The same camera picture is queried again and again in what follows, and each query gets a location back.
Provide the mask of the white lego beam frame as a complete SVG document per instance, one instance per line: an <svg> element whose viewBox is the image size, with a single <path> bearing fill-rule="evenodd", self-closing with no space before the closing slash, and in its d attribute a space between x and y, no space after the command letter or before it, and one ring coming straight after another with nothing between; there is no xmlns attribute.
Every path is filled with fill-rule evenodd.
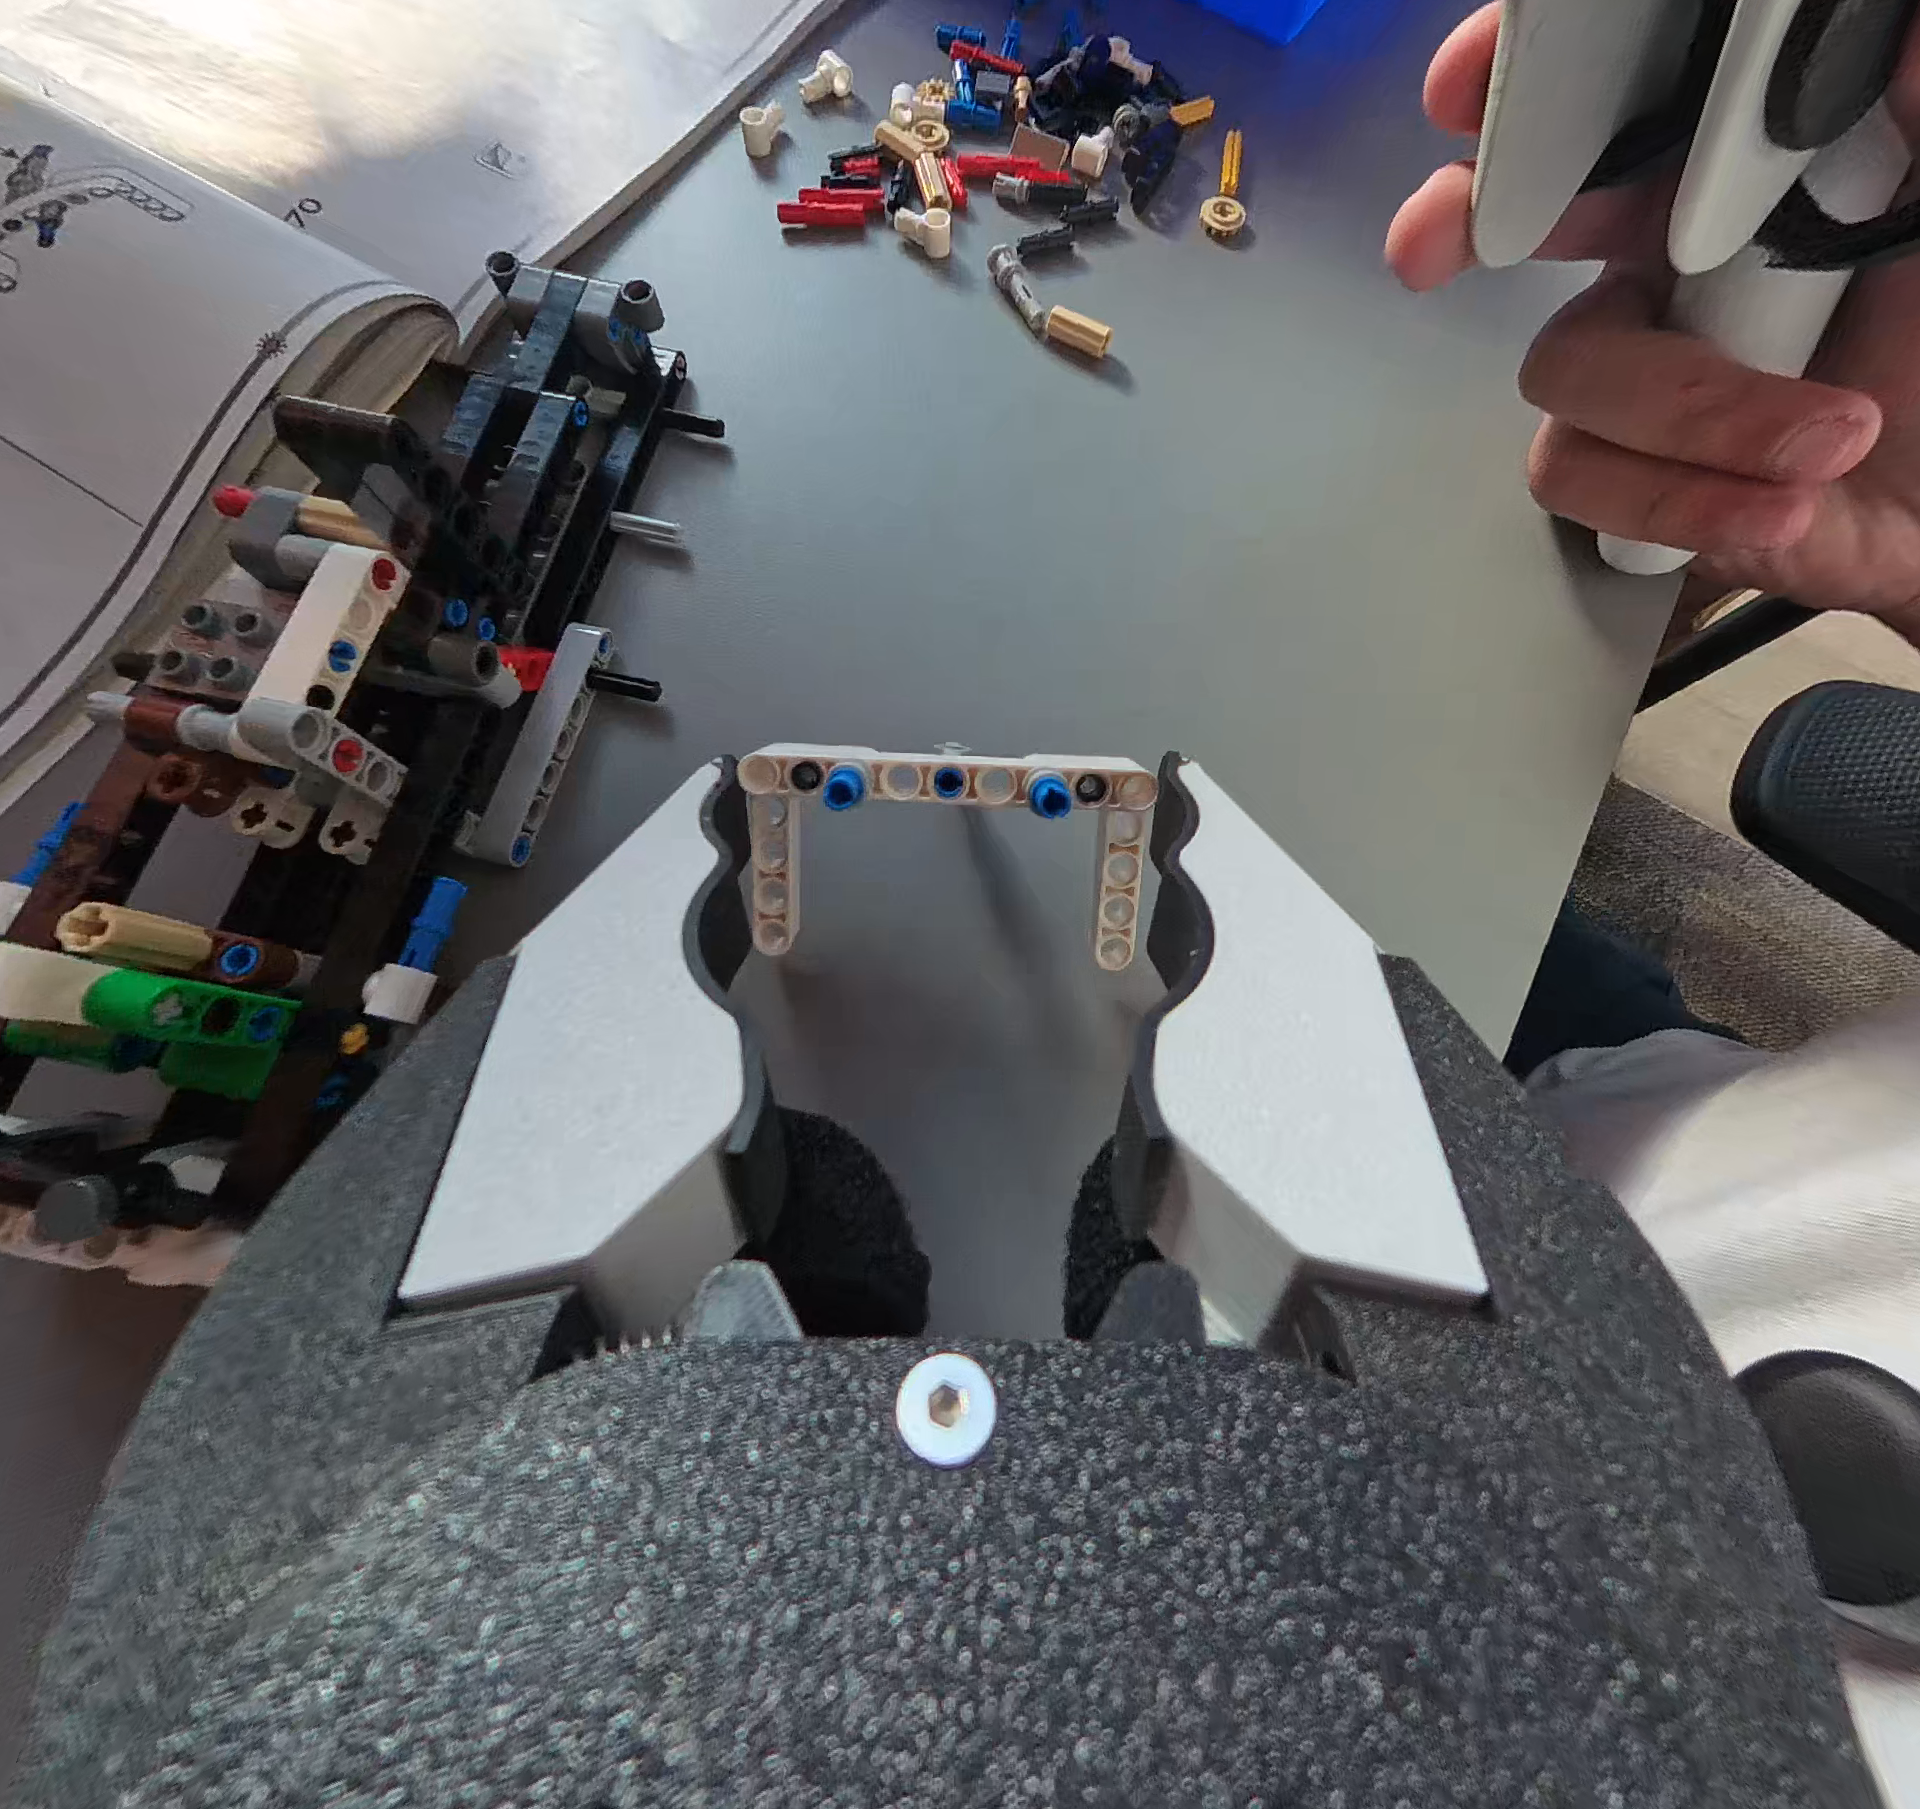
<svg viewBox="0 0 1920 1809"><path fill-rule="evenodd" d="M1140 943L1144 874L1157 773L1126 755L970 755L852 745L770 745L737 759L751 830L751 938L759 954L788 954L800 938L804 817L863 806L945 806L1040 820L1096 820L1090 951L1122 972Z"/></svg>

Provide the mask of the pile of coloured lego pieces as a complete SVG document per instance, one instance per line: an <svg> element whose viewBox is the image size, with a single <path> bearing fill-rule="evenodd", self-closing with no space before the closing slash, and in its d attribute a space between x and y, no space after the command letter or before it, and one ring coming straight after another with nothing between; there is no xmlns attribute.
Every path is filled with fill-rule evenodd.
<svg viewBox="0 0 1920 1809"><path fill-rule="evenodd" d="M1157 213L1217 119L1214 92L1118 31L1107 0L1009 0L999 26L937 19L933 44L942 69L898 81L865 138L776 198L786 242L890 226L946 260L952 221L996 204L1016 217L1016 260L1066 258Z"/></svg>

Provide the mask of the black office chair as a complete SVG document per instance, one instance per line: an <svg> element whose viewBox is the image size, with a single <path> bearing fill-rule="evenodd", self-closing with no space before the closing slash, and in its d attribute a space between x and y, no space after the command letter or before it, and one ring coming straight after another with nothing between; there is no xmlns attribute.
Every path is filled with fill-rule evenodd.
<svg viewBox="0 0 1920 1809"><path fill-rule="evenodd" d="M1918 993L1918 692L1814 682L1748 740L1732 831L1613 783L1572 902L1692 1012L1795 1048Z"/></svg>

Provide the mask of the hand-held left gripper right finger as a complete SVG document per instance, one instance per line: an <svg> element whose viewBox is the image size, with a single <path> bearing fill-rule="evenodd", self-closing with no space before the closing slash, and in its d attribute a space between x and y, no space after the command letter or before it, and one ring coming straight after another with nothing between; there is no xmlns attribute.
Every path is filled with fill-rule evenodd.
<svg viewBox="0 0 1920 1809"><path fill-rule="evenodd" d="M1153 814L1128 1233L1236 1343L1302 1284L1477 1306L1488 1275L1373 934L1194 755Z"/></svg>

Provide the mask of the partly built lego vehicle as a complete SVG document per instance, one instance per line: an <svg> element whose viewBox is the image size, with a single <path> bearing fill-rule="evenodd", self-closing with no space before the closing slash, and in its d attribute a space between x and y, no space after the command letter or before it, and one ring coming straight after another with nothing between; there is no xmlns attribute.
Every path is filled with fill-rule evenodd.
<svg viewBox="0 0 1920 1809"><path fill-rule="evenodd" d="M442 988L615 670L588 605L685 408L641 279L487 258L509 333L424 443L272 405L317 476L222 487L225 570L124 651L92 792L4 874L4 1252L133 1267L250 1226Z"/></svg>

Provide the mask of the flat instruction booklet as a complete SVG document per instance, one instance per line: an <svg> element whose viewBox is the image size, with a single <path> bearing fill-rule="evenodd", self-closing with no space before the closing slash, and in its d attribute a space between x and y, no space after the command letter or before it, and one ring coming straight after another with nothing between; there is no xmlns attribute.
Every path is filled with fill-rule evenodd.
<svg viewBox="0 0 1920 1809"><path fill-rule="evenodd" d="M4 72L442 302L561 264L848 0L4 0Z"/></svg>

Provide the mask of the dark rounded object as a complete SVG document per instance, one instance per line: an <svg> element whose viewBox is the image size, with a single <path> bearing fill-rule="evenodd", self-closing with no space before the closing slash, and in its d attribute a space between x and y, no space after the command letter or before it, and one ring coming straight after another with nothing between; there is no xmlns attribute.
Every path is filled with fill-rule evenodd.
<svg viewBox="0 0 1920 1809"><path fill-rule="evenodd" d="M1856 1355L1787 1349L1735 1377L1779 1463L1823 1595L1918 1601L1918 1388Z"/></svg>

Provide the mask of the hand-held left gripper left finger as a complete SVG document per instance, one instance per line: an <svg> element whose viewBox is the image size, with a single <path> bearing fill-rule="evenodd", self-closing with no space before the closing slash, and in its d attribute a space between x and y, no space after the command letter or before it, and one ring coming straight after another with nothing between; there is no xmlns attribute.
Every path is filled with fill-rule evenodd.
<svg viewBox="0 0 1920 1809"><path fill-rule="evenodd" d="M737 765L700 765L520 940L398 1306L577 1289L640 1338L747 1240L728 1168L763 1102L728 1001L744 825Z"/></svg>

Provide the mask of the person's right hand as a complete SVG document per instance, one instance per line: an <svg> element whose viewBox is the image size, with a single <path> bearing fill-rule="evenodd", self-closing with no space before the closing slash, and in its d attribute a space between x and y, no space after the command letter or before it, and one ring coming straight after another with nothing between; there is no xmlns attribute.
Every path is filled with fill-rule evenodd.
<svg viewBox="0 0 1920 1809"><path fill-rule="evenodd" d="M1806 378L1666 328L1673 180L1575 198L1535 260L1600 274L1529 343L1528 488L1559 518L1692 551L1705 591L1861 613L1918 641L1918 258L1852 279Z"/></svg>

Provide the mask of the tan lego connector grey axle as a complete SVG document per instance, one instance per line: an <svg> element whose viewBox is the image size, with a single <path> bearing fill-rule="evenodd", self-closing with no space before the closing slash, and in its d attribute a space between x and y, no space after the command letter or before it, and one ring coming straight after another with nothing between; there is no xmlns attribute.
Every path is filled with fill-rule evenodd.
<svg viewBox="0 0 1920 1809"><path fill-rule="evenodd" d="M996 242L987 251L987 274L996 293L1019 315L1022 328L1052 349L1103 359L1110 349L1110 325L1063 305L1043 305L1019 251Z"/></svg>

